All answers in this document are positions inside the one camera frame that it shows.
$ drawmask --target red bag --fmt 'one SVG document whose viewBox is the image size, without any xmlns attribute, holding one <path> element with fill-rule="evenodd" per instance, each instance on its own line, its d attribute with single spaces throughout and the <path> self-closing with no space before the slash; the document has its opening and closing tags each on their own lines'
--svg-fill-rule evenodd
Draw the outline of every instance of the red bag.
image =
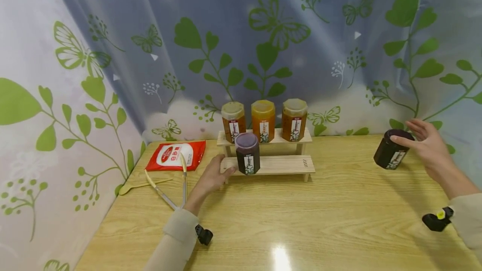
<svg viewBox="0 0 482 271">
<path fill-rule="evenodd" d="M 181 155 L 188 171 L 196 170 L 206 150 L 206 141 L 186 143 L 161 143 L 151 157 L 148 171 L 182 171 Z"/>
</svg>

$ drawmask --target wooden display stand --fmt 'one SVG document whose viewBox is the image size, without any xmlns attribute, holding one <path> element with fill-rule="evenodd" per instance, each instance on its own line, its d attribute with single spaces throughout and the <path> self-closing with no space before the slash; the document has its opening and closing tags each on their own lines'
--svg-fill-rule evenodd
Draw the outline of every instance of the wooden display stand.
<svg viewBox="0 0 482 271">
<path fill-rule="evenodd" d="M 260 143 L 260 146 L 268 146 L 277 144 L 296 144 L 296 150 L 294 155 L 283 156 L 261 156 L 259 158 L 260 169 L 255 175 L 303 175 L 305 182 L 308 182 L 310 174 L 315 173 L 315 167 L 310 155 L 305 155 L 305 146 L 307 143 L 312 142 L 311 135 L 308 129 L 305 129 L 305 136 L 300 141 L 286 141 L 281 137 L 282 130 L 280 128 L 275 129 L 274 138 L 270 143 Z M 231 166 L 237 166 L 238 160 L 236 158 L 236 152 L 231 150 L 234 144 L 226 140 L 224 131 L 219 131 L 218 135 L 218 147 L 223 147 L 224 155 L 226 156 L 221 167 L 225 171 Z M 233 176 L 245 176 L 243 173 L 237 171 Z"/>
</svg>

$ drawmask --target glass jar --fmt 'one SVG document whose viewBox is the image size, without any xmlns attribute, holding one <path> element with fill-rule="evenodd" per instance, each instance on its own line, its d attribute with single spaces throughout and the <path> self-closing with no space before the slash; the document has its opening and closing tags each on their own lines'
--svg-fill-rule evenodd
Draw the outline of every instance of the glass jar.
<svg viewBox="0 0 482 271">
<path fill-rule="evenodd" d="M 238 169 L 244 175 L 253 175 L 259 170 L 259 143 L 256 135 L 241 133 L 234 140 Z"/>
<path fill-rule="evenodd" d="M 267 143 L 274 138 L 274 103 L 269 100 L 257 100 L 251 104 L 253 133 L 260 143 Z"/>
<path fill-rule="evenodd" d="M 234 143 L 237 135 L 246 132 L 244 105 L 237 101 L 225 103 L 221 108 L 221 115 L 223 117 L 226 140 Z"/>
<path fill-rule="evenodd" d="M 288 99 L 283 103 L 282 137 L 287 141 L 300 141 L 305 136 L 308 105 L 304 100 Z"/>
<path fill-rule="evenodd" d="M 373 160 L 384 169 L 396 169 L 409 148 L 401 146 L 390 140 L 390 136 L 396 135 L 414 141 L 412 134 L 401 129 L 390 129 L 383 135 L 382 141 L 375 152 Z"/>
</svg>

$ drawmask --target wooden table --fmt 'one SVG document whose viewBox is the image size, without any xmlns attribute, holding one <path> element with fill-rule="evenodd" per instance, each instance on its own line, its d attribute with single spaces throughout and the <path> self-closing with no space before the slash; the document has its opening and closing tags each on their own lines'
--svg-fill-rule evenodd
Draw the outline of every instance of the wooden table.
<svg viewBox="0 0 482 271">
<path fill-rule="evenodd" d="M 413 153 L 395 171 L 373 162 L 380 139 L 314 138 L 306 152 L 316 174 L 308 183 L 301 176 L 231 178 L 200 213 L 214 238 L 208 248 L 196 245 L 186 270 L 481 270 L 451 225 L 435 233 L 422 223 L 423 214 L 447 199 Z M 146 181 L 143 169 L 157 146 L 147 147 L 129 182 Z M 263 147 L 262 154 L 272 150 Z M 203 161 L 188 175 L 189 188 L 220 151 L 207 141 Z M 182 202 L 181 172 L 151 176 L 174 178 L 160 186 Z M 119 196 L 76 270 L 142 270 L 171 213 L 149 187 Z"/>
</svg>

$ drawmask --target beige sleeve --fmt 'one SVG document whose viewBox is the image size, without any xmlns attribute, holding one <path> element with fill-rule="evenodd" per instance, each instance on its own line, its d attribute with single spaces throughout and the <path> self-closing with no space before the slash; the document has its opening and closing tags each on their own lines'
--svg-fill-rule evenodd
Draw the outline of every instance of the beige sleeve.
<svg viewBox="0 0 482 271">
<path fill-rule="evenodd" d="M 199 219 L 187 210 L 176 210 L 164 227 L 164 236 L 145 271 L 182 271 L 196 245 Z"/>
<path fill-rule="evenodd" d="M 472 250 L 482 264 L 482 194 L 453 198 L 450 218 L 465 245 Z"/>
</svg>

